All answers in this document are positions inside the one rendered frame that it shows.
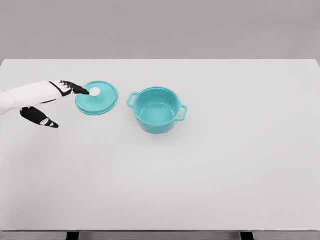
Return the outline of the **teal pot lid white knob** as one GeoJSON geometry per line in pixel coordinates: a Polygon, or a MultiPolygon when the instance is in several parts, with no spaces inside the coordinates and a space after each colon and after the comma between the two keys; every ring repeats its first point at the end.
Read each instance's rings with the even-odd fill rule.
{"type": "Polygon", "coordinates": [[[106,81],[91,81],[83,86],[90,91],[93,88],[100,90],[99,95],[91,96],[78,94],[75,97],[75,105],[84,114],[97,116],[109,112],[118,102],[119,94],[117,89],[106,81]]]}

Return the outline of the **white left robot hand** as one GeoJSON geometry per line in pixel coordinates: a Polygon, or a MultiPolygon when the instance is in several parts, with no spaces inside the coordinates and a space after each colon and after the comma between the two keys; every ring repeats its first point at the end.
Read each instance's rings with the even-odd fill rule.
{"type": "Polygon", "coordinates": [[[59,125],[36,108],[37,105],[53,102],[71,94],[89,95],[89,91],[70,81],[40,81],[10,90],[11,107],[18,109],[26,120],[44,127],[57,129],[59,125]]]}

